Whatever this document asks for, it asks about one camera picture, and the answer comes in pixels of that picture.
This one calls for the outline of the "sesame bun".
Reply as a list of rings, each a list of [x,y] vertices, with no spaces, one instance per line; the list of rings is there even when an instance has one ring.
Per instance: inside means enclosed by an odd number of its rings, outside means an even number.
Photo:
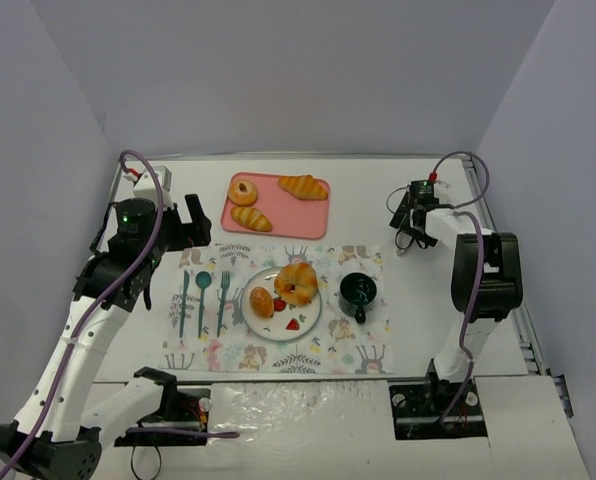
[[[274,301],[271,293],[264,287],[254,287],[249,295],[249,304],[260,318],[269,319],[274,314]]]

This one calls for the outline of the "large curled croissant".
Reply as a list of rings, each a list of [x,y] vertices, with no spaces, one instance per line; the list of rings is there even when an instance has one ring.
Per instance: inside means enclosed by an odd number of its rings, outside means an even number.
[[[287,304],[307,305],[318,293],[314,268],[304,262],[284,266],[274,280],[274,291]]]

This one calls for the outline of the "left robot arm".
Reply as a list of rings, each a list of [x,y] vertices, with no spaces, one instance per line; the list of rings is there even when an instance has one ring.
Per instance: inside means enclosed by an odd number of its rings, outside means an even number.
[[[119,394],[87,410],[85,403],[114,337],[137,303],[152,305],[151,281],[163,255],[211,240],[200,200],[188,194],[191,220],[175,206],[130,198],[110,204],[117,231],[77,277],[68,319],[56,348],[25,405],[0,424],[4,478],[16,470],[36,479],[89,479],[103,451],[144,417],[167,413],[177,379],[139,369]]]

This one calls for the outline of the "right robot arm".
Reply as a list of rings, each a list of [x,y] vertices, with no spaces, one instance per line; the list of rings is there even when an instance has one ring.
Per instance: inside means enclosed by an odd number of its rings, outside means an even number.
[[[450,297],[457,319],[430,367],[438,381],[460,385],[471,379],[497,326],[522,303],[518,238],[486,229],[474,214],[440,200],[430,179],[406,188],[390,226],[423,248],[453,253]]]

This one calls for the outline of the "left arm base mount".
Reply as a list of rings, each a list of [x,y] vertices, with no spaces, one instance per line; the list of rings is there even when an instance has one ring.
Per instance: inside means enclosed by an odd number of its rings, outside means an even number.
[[[209,388],[182,389],[164,412],[156,412],[139,421],[136,428],[171,428],[207,432],[211,390]],[[195,447],[205,446],[207,439],[158,432],[127,433],[119,437],[114,447]]]

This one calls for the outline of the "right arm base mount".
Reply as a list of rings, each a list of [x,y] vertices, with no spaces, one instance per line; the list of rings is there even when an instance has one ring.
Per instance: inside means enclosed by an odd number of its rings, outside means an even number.
[[[478,390],[434,375],[421,381],[389,383],[392,426],[398,441],[454,440],[488,436]]]

